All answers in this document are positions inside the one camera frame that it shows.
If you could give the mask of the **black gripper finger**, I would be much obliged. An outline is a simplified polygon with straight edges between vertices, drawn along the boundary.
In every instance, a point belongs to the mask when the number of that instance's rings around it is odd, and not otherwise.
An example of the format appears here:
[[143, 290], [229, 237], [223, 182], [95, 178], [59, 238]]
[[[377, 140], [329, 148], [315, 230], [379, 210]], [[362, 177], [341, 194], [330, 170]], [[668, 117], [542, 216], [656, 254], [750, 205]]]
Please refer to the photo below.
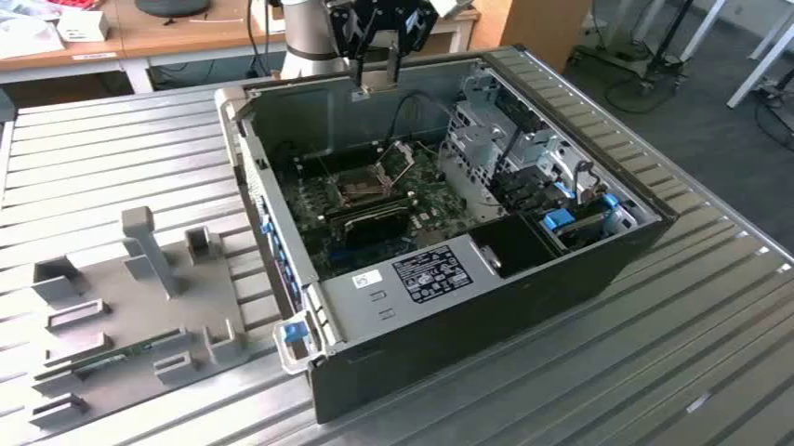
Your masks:
[[435, 24], [435, 10], [431, 3], [401, 3], [393, 14], [393, 28], [397, 37], [389, 46], [387, 82], [398, 83], [402, 59], [419, 51]]
[[330, 27], [337, 52], [349, 60], [350, 78], [362, 86], [363, 64], [367, 49], [374, 38], [375, 12], [373, 9], [331, 9]]

